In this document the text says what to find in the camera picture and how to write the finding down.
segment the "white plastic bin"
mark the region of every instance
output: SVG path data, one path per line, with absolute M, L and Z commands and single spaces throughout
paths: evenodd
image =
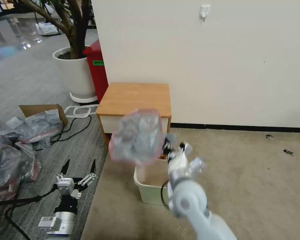
M 167 160 L 158 159 L 152 165 L 135 167 L 133 178 L 144 203 L 163 205 L 160 190 L 162 184 L 169 179 Z M 166 186 L 163 189 L 163 199 L 168 204 Z

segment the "wooden tabletop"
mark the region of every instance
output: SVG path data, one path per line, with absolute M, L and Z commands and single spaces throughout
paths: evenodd
M 110 83 L 96 112 L 123 116 L 137 108 L 156 108 L 161 117 L 171 117 L 169 84 Z

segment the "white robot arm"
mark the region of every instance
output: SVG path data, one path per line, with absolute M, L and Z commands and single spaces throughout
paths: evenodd
M 169 182 L 167 186 L 169 209 L 176 217 L 186 217 L 198 240 L 237 240 L 225 221 L 207 208 L 207 196 L 203 188 L 194 181 L 204 167 L 200 158 L 190 164 L 186 154 L 192 148 L 188 143 L 181 143 L 175 151 L 166 139 L 163 153 L 168 155 Z

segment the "white flower pot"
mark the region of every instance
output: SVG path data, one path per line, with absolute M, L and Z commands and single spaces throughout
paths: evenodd
M 61 54 L 70 51 L 62 48 L 52 54 L 59 68 L 60 78 L 70 92 L 73 101 L 89 103 L 97 100 L 87 58 L 59 59 Z

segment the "white cabinet drawer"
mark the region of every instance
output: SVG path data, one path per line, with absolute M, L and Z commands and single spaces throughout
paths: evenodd
M 103 131 L 105 133 L 113 133 L 119 125 L 120 116 L 99 116 L 101 120 L 101 124 L 103 127 Z M 164 133 L 168 130 L 168 121 L 169 118 L 161 118 L 162 131 Z

